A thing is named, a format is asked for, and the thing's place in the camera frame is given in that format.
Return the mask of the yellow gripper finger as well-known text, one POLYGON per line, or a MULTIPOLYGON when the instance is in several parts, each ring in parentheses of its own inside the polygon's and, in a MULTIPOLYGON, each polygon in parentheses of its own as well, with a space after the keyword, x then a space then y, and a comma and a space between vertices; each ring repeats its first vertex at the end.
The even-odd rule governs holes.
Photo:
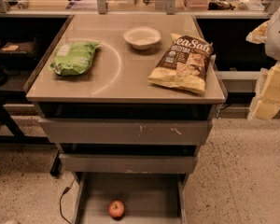
POLYGON ((252 32, 250 32, 245 40, 253 44, 265 44, 267 40, 268 21, 263 22, 252 32))
POLYGON ((270 69, 261 68, 248 117, 269 120, 280 110, 280 61, 270 69))

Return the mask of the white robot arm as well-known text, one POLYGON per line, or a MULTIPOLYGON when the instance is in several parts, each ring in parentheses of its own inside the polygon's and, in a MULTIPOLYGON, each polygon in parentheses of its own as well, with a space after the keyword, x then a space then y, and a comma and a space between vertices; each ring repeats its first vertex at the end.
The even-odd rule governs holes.
POLYGON ((246 40, 263 44, 266 55, 276 60, 270 69, 260 69, 248 114, 249 119, 270 120, 280 111, 280 7, 268 21, 250 32, 246 40))

